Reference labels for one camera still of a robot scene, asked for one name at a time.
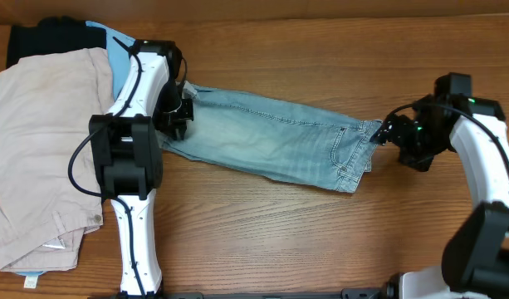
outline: beige fabric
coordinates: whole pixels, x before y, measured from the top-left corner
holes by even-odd
[[[106,50],[31,56],[0,73],[0,270],[72,269],[83,233],[102,223],[100,199],[67,178],[93,114],[113,103]],[[74,165],[76,181],[99,191],[91,147]],[[42,246],[61,239],[65,249]]]

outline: white tag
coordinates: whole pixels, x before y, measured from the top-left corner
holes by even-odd
[[[45,242],[42,246],[47,248],[55,248],[55,249],[64,249],[66,246],[64,246],[64,240],[61,240],[59,238],[54,238],[52,240],[49,240]]]
[[[37,288],[38,276],[25,277],[23,288]]]

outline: beige pants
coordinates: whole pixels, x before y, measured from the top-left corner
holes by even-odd
[[[106,50],[31,56],[0,73],[0,270],[68,270],[83,233],[102,223],[100,199],[71,186],[67,165],[88,121],[113,103]],[[73,170],[98,192],[91,148]],[[51,248],[50,240],[63,244]]]

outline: blue denim pants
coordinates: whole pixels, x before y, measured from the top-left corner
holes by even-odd
[[[131,46],[134,38],[95,22],[107,39]],[[116,42],[107,41],[114,74],[114,95],[128,75],[130,61]],[[277,181],[354,192],[370,171],[376,145],[370,136],[379,121],[362,121],[338,113],[268,99],[241,91],[186,84],[195,121],[184,140],[159,134],[162,149],[193,161],[222,165]]]

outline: wooden tabletop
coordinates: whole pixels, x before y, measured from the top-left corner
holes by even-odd
[[[450,71],[467,73],[475,96],[501,102],[509,127],[509,16],[109,25],[175,40],[196,84],[362,120],[420,99]],[[0,27],[0,71],[8,32]],[[463,167],[447,152],[417,173],[397,157],[393,145],[378,148],[355,194],[341,194],[164,153],[154,216],[166,289],[335,292],[439,264],[471,211]],[[49,272],[32,291],[23,277],[0,272],[0,297],[116,293],[119,236],[109,203],[104,210],[105,225],[85,237],[75,270]]]

